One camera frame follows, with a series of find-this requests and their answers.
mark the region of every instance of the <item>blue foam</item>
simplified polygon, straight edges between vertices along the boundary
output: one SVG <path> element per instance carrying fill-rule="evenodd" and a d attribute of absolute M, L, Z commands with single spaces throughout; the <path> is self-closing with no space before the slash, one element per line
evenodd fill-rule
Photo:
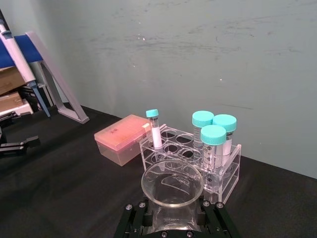
<path fill-rule="evenodd" d="M 43 60 L 40 53 L 27 35 L 15 36 L 14 38 L 28 63 Z M 2 41 L 0 41 L 0 68 L 11 66 L 15 66 L 15 63 L 13 62 Z"/>

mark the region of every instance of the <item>glass beaker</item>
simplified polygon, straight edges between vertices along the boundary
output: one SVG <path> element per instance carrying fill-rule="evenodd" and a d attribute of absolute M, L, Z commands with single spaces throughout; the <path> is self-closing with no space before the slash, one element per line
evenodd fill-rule
<path fill-rule="evenodd" d="M 141 187 L 153 209 L 153 226 L 147 233 L 200 230 L 196 208 L 204 183 L 193 166 L 181 160 L 158 162 L 144 172 Z"/>

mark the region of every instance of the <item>screw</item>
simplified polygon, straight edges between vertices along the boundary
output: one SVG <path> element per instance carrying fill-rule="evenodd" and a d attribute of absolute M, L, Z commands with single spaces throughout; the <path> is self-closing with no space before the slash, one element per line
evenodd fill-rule
<path fill-rule="evenodd" d="M 187 237 L 189 237 L 189 238 L 191 238 L 191 237 L 194 236 L 194 234 L 193 234 L 192 232 L 187 232 L 186 235 L 187 235 Z"/>
<path fill-rule="evenodd" d="M 163 232 L 160 234 L 160 236 L 161 236 L 162 238 L 166 238 L 166 237 L 167 237 L 167 232 L 163 231 Z"/>
<path fill-rule="evenodd" d="M 139 207 L 145 207 L 145 202 L 140 202 Z"/>
<path fill-rule="evenodd" d="M 210 202 L 204 201 L 204 202 L 203 202 L 203 205 L 204 205 L 205 207 L 208 207 L 208 206 L 210 205 Z"/>
<path fill-rule="evenodd" d="M 131 204 L 126 205 L 126 206 L 125 206 L 125 209 L 126 209 L 126 210 L 131 210 L 131 209 L 132 209 L 132 205 L 131 205 Z"/>
<path fill-rule="evenodd" d="M 223 203 L 222 202 L 219 202 L 219 203 L 217 203 L 217 208 L 223 208 Z"/>

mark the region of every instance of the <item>gray wall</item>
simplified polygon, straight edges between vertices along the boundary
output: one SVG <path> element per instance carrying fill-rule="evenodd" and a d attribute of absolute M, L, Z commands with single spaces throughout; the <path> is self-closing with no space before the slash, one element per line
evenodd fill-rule
<path fill-rule="evenodd" d="M 317 1 L 0 0 L 35 30 L 85 106 L 238 118 L 244 156 L 317 178 Z"/>

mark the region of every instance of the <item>cardboard box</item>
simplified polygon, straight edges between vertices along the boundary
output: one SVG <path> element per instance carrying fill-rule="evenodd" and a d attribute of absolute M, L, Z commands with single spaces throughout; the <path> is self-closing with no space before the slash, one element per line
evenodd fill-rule
<path fill-rule="evenodd" d="M 0 112 L 20 107 L 22 105 L 22 99 L 17 92 L 0 97 Z"/>
<path fill-rule="evenodd" d="M 0 69 L 0 95 L 24 84 L 25 82 L 16 67 Z"/>

